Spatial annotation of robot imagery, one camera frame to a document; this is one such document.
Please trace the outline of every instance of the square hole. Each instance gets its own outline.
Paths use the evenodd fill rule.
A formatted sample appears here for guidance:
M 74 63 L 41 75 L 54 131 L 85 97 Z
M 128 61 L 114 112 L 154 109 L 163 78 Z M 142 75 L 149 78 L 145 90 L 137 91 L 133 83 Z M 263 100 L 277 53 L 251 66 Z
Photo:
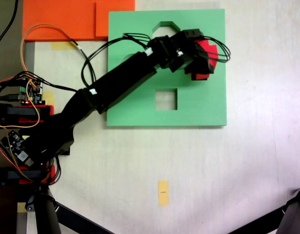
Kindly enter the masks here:
M 155 92 L 155 109 L 157 111 L 177 110 L 177 89 L 157 90 Z

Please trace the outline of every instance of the white label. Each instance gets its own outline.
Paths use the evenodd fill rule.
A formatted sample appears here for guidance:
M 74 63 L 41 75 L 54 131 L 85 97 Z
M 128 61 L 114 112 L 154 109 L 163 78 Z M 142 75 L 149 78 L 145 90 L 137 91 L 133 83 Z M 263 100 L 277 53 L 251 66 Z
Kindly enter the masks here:
M 28 157 L 28 155 L 27 155 L 27 153 L 26 152 L 24 152 L 24 151 L 21 151 L 21 153 L 20 154 L 18 154 L 18 156 L 17 156 L 22 162 L 24 161 L 24 160 L 26 160 L 27 159 L 27 157 Z
M 92 95 L 95 95 L 95 94 L 97 94 L 97 91 L 96 91 L 96 89 L 90 89 L 90 92 L 92 93 Z
M 24 164 L 28 165 L 30 167 L 33 164 L 33 161 L 29 158 Z
M 152 55 L 153 54 L 152 48 L 149 47 L 147 50 L 145 50 L 145 53 L 147 56 Z

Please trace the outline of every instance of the black metal stand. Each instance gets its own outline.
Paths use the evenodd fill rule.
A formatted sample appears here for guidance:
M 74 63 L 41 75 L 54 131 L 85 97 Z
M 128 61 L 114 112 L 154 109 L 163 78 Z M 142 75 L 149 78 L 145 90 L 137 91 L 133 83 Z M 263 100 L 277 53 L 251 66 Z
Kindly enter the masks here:
M 300 234 L 300 189 L 286 205 L 272 211 L 230 234 Z
M 61 234 L 59 223 L 79 234 L 113 234 L 56 202 L 47 185 L 41 185 L 25 207 L 28 212 L 36 213 L 38 234 Z
M 38 178 L 43 171 L 23 171 L 30 178 Z M 20 184 L 21 176 L 14 169 L 0 168 L 0 186 L 17 184 L 17 202 L 26 202 L 28 212 L 36 212 L 39 234 L 61 234 L 59 223 L 79 234 L 113 234 L 102 226 L 56 202 L 42 184 Z M 300 188 L 286 205 L 246 224 L 230 234 L 300 234 Z
M 104 227 L 92 222 L 57 202 L 57 217 L 59 223 L 79 234 L 114 234 Z
M 38 192 L 34 198 L 38 234 L 61 234 L 55 204 L 56 202 L 50 194 L 49 188 L 42 186 L 40 193 Z

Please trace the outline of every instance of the electronic circuit board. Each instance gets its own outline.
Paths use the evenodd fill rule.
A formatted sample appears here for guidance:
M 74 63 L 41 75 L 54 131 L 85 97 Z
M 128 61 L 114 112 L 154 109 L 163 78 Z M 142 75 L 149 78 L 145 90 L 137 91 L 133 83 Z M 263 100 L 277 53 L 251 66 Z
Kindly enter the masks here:
M 34 85 L 37 86 L 37 89 L 33 88 L 31 84 L 28 86 L 28 94 L 30 100 L 33 102 L 34 105 L 45 105 L 45 101 L 42 100 L 42 87 L 39 81 L 34 81 Z M 20 87 L 21 94 L 24 95 L 24 99 L 20 102 L 23 106 L 32 105 L 28 96 L 26 95 L 26 88 Z

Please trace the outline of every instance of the black connector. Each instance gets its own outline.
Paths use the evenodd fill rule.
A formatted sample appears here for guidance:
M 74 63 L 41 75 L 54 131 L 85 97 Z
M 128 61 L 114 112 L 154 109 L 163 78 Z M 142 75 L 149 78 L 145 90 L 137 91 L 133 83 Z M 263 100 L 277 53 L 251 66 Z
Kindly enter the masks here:
M 0 101 L 21 101 L 25 100 L 25 95 L 7 94 L 0 97 Z

